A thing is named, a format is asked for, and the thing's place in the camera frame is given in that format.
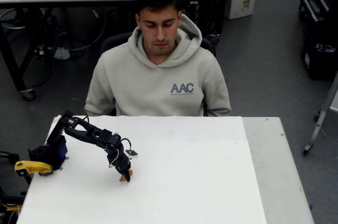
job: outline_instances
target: beige hoodie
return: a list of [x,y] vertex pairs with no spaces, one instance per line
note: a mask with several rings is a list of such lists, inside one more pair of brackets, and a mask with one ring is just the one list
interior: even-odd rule
[[185,15],[176,41],[174,52],[159,65],[148,59],[138,28],[127,43],[103,53],[91,80],[87,114],[109,115],[116,108],[117,116],[227,115],[231,107],[221,68],[200,47],[201,32]]

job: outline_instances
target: man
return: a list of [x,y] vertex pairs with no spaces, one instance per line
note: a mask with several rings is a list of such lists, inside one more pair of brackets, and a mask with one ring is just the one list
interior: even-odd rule
[[225,116],[230,112],[221,68],[200,47],[202,35],[179,0],[136,0],[137,28],[128,42],[102,54],[93,73],[88,115]]

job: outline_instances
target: aac logo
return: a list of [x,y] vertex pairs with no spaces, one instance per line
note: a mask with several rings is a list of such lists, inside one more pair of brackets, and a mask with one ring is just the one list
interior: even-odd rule
[[171,89],[171,93],[176,91],[177,94],[180,94],[181,92],[184,93],[191,93],[194,91],[194,84],[193,83],[188,83],[188,84],[181,84],[181,87],[178,88],[176,84],[173,85],[173,88]]

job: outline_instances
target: mouth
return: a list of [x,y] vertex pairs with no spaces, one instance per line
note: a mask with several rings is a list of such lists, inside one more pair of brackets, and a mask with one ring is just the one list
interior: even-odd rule
[[157,46],[157,47],[165,47],[166,45],[168,45],[168,44],[167,43],[155,44],[155,46]]

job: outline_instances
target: nose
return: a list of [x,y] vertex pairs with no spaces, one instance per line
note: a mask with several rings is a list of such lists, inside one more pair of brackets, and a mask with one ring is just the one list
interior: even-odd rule
[[157,40],[163,41],[164,40],[164,33],[163,33],[163,28],[161,26],[158,27],[157,29],[157,35],[156,35]]

